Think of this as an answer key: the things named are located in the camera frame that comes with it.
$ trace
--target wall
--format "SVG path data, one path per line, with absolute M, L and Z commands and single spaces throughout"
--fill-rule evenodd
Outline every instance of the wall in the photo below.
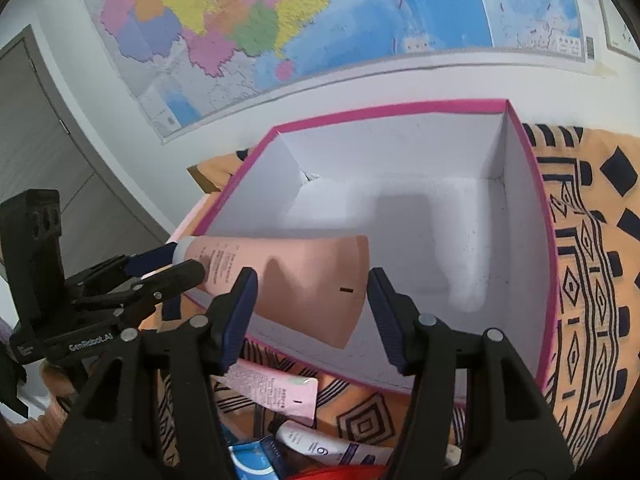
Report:
M 274 124 L 316 114 L 407 100 L 508 97 L 524 121 L 640 135 L 640 63 L 607 51 L 597 0 L 578 2 L 583 26 L 596 39 L 596 61 L 587 63 L 596 75 L 535 66 L 387 73 L 249 108 L 166 145 L 112 69 L 82 0 L 11 0 L 0 16 L 0 45 L 32 25 L 53 79 L 88 139 L 134 197 L 172 231 L 201 196 L 186 167 L 245 148 Z

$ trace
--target silver bolt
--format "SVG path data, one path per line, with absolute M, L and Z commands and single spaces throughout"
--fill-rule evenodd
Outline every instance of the silver bolt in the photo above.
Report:
M 486 336 L 491 340 L 499 343 L 504 339 L 504 334 L 497 328 L 490 328 L 486 331 Z
M 438 318 L 436 318 L 433 314 L 428 314 L 426 312 L 420 314 L 418 316 L 418 323 L 422 326 L 435 326 L 438 322 Z
M 120 339 L 129 342 L 138 337 L 138 331 L 135 328 L 126 328 L 120 332 Z
M 194 328 L 201 328 L 203 326 L 206 326 L 207 323 L 209 323 L 209 318 L 207 318 L 207 316 L 205 316 L 204 314 L 197 314 L 189 320 L 189 324 Z

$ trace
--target peach tube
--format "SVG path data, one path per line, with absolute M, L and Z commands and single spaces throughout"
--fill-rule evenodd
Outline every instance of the peach tube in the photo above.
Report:
M 231 290 L 243 267 L 258 273 L 259 316 L 344 348 L 356 327 L 367 289 L 366 236 L 341 238 L 184 237 L 174 263 L 198 260 L 207 269 L 200 288 Z

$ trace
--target box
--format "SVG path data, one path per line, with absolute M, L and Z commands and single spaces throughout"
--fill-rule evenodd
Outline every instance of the box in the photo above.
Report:
M 389 105 L 272 128 L 194 234 L 365 234 L 371 265 L 421 312 L 466 332 L 500 328 L 544 379 L 557 255 L 542 179 L 508 101 Z M 412 386 L 388 363 L 367 303 L 344 350 L 257 315 L 248 336 L 349 381 Z

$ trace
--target door frame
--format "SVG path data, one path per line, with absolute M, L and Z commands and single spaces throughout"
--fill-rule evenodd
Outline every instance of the door frame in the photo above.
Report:
M 89 163 L 95 173 L 102 179 L 104 184 L 117 196 L 123 203 L 124 207 L 158 240 L 164 243 L 169 234 L 164 228 L 148 213 L 148 211 L 140 205 L 129 190 L 124 186 L 118 177 L 111 171 L 111 168 L 102 159 L 94 146 L 86 138 L 82 128 L 80 128 L 76 118 L 73 116 L 66 103 L 60 95 L 56 84 L 47 69 L 47 65 L 40 53 L 38 43 L 31 25 L 25 27 L 17 36 L 15 36 L 7 45 L 0 48 L 0 59 L 9 52 L 14 46 L 20 42 L 24 45 L 27 55 L 31 61 L 31 67 L 38 78 L 40 87 L 45 97 L 53 108 L 62 127 L 67 131 L 69 137 L 76 145 L 76 148 L 82 153 L 86 161 Z

